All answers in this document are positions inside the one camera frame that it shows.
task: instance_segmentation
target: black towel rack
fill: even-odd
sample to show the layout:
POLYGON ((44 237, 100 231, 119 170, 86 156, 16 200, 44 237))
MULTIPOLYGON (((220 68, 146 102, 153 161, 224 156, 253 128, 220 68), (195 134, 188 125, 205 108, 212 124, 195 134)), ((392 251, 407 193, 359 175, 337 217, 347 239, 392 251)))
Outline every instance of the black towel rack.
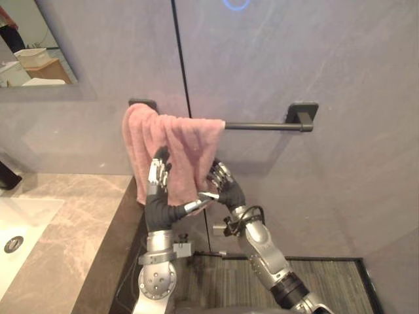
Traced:
MULTIPOLYGON (((144 103, 158 112, 157 103, 154 100, 132 98, 128 101, 129 105, 134 103, 144 103)), ((226 122, 225 128, 226 130, 311 132, 318 108, 317 103, 293 103, 288 107, 285 123, 226 122)))

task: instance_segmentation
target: pink towel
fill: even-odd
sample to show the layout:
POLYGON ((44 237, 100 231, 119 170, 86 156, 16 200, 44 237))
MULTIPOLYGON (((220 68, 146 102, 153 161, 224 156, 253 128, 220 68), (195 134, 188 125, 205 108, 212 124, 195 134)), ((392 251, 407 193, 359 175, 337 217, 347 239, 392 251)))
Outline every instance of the pink towel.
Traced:
POLYGON ((206 176, 225 128, 222 120, 176 118, 159 115, 147 105, 128 108, 122 123, 125 145, 137 181, 137 201, 144 204, 151 159, 157 149, 167 145, 169 162, 169 204, 196 200, 207 190, 206 176))

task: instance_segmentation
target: floor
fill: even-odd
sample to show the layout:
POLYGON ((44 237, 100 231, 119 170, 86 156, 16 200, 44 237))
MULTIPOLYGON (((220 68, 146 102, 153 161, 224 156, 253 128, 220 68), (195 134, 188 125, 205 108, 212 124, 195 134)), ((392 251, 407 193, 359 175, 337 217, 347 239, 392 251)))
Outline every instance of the floor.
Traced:
MULTIPOLYGON (((306 286, 335 313, 374 313, 355 262, 290 260, 306 286)), ((175 307, 251 306, 277 308, 272 295, 253 274, 247 260, 195 256, 175 261, 175 307)))

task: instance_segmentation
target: gray wall panel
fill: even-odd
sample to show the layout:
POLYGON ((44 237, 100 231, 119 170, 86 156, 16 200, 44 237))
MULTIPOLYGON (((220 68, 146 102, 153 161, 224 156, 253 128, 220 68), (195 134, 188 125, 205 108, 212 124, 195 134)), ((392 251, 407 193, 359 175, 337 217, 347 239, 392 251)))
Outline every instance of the gray wall panel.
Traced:
POLYGON ((219 147, 284 253, 364 256, 389 313, 417 311, 417 256, 392 244, 417 243, 417 1, 176 3, 193 117, 281 122, 294 101, 320 103, 313 133, 231 130, 219 147), (383 271, 399 267, 408 285, 383 271))

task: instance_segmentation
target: sink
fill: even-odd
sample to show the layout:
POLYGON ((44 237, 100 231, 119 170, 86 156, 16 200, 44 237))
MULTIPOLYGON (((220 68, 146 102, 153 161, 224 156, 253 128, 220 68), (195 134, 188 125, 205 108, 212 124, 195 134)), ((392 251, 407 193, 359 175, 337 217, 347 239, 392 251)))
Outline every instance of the sink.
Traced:
POLYGON ((0 197, 0 299, 63 203, 0 197))

